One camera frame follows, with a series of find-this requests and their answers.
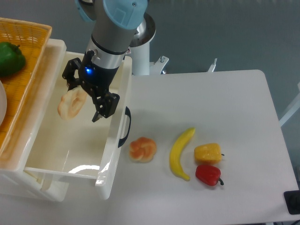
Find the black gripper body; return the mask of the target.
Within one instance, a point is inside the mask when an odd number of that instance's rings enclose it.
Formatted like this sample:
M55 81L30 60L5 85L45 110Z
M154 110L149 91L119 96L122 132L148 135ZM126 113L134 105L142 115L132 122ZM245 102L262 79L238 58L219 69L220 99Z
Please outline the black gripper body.
M78 70L78 75L81 82L81 87L88 93L91 98L103 97L108 91L114 76L118 70L102 68L92 62L92 57L95 56L93 50L85 53Z

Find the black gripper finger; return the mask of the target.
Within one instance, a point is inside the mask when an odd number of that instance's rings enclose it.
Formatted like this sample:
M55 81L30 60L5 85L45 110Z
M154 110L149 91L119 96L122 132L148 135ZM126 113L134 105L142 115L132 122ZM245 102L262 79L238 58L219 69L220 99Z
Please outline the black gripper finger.
M62 73L62 78L66 80L68 90L72 90L81 85L80 78L75 78L75 71L79 70L81 66L81 60L79 58L73 58L69 60Z
M93 104L96 112L92 118L92 122L98 121L100 118L108 118L115 113L120 96L115 93L106 92L103 96L92 96Z

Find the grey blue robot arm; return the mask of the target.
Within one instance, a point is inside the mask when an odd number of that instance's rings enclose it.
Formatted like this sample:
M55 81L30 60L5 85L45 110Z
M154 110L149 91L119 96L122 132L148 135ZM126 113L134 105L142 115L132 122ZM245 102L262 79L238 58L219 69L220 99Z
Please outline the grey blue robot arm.
M58 114L64 120L74 118L90 96L96 108L92 121L115 113L120 97L109 87L129 45L143 22L146 0L77 0L83 19L95 26L83 59L67 62L62 78L68 91L61 97Z

